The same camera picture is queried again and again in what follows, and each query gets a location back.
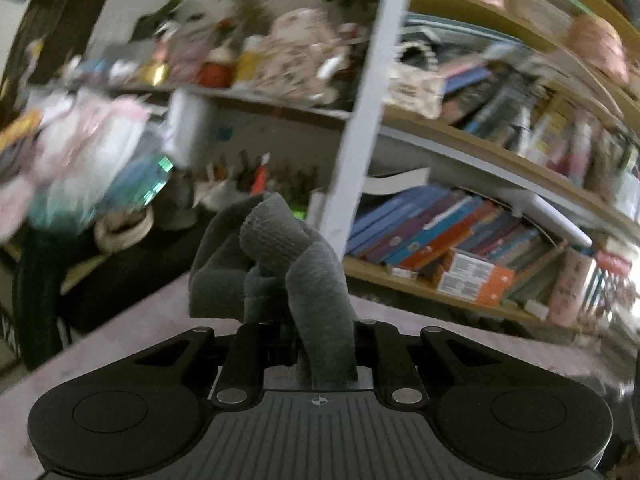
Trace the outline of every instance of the ribbed gray plate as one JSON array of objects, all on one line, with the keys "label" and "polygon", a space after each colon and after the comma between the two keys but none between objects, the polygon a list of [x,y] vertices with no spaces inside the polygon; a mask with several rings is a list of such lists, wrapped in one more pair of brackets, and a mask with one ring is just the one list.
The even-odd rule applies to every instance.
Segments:
[{"label": "ribbed gray plate", "polygon": [[[570,480],[595,480],[584,471]],[[495,480],[450,453],[416,413],[373,392],[266,392],[223,413],[185,456],[141,480]],[[65,480],[50,474],[43,480]]]}]

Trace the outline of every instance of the white shelf post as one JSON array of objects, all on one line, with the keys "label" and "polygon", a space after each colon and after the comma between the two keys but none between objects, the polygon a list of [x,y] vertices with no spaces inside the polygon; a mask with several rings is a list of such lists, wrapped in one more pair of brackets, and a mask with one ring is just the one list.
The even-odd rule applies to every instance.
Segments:
[{"label": "white shelf post", "polygon": [[409,0],[380,0],[353,114],[342,133],[320,232],[342,258],[384,113],[388,75]]}]

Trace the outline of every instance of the gray fabric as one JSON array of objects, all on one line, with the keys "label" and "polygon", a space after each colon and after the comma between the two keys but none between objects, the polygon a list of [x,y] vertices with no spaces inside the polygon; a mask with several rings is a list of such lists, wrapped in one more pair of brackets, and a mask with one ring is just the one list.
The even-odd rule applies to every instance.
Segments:
[{"label": "gray fabric", "polygon": [[211,221],[189,288],[192,317],[292,318],[306,352],[298,362],[301,380],[308,367],[316,390],[356,387],[356,315],[342,265],[279,194],[251,197]]}]

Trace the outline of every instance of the purple book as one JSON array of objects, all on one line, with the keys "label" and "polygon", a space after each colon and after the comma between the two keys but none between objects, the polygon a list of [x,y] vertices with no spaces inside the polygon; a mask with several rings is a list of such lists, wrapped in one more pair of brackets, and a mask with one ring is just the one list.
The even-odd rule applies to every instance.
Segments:
[{"label": "purple book", "polygon": [[438,200],[427,211],[422,213],[416,218],[412,218],[409,221],[402,224],[398,229],[391,233],[387,238],[382,240],[372,250],[365,254],[365,259],[368,262],[379,264],[384,261],[386,256],[393,253],[400,244],[405,240],[410,240],[415,234],[422,229],[422,226],[428,224],[431,220],[436,218],[437,215],[444,213],[447,209],[451,208],[457,202],[460,202],[463,198],[466,198],[466,193],[461,189],[451,191],[443,199]]}]

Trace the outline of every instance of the pink desk surface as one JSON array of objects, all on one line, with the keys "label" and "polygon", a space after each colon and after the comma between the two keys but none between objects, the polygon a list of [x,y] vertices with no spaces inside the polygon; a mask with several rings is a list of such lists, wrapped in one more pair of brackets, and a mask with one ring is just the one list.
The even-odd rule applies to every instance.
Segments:
[{"label": "pink desk surface", "polygon": [[[47,390],[195,326],[211,326],[217,335],[236,332],[235,320],[189,318],[187,279],[181,276],[123,312],[0,396],[0,480],[33,480],[42,474],[26,423],[34,402]],[[485,332],[353,296],[351,302],[360,318],[392,323],[402,333],[417,335],[423,326],[437,325],[565,375],[619,379],[603,357],[585,350]]]}]

